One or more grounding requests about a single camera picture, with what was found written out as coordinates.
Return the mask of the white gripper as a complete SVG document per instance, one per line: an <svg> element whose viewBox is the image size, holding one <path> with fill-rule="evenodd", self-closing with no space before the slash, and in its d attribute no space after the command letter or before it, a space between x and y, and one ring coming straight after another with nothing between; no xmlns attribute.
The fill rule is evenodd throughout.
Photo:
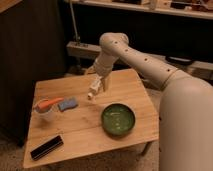
<svg viewBox="0 0 213 171"><path fill-rule="evenodd" d="M85 75L94 74L95 72L103 77L101 79L103 91L107 90L107 77L113 69L114 63L118 60L117 57L111 56L106 53L100 53L98 57L95 59L93 66L87 68L85 70Z"/></svg>

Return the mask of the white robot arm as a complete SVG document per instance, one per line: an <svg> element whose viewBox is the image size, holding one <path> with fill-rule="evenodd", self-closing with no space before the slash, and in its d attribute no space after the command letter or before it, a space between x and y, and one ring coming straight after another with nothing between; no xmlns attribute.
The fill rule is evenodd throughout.
<svg viewBox="0 0 213 171"><path fill-rule="evenodd" d="M104 33L91 68L89 97L107 86L122 60L163 91L159 107L159 171L213 171L213 86L129 46L124 33Z"/></svg>

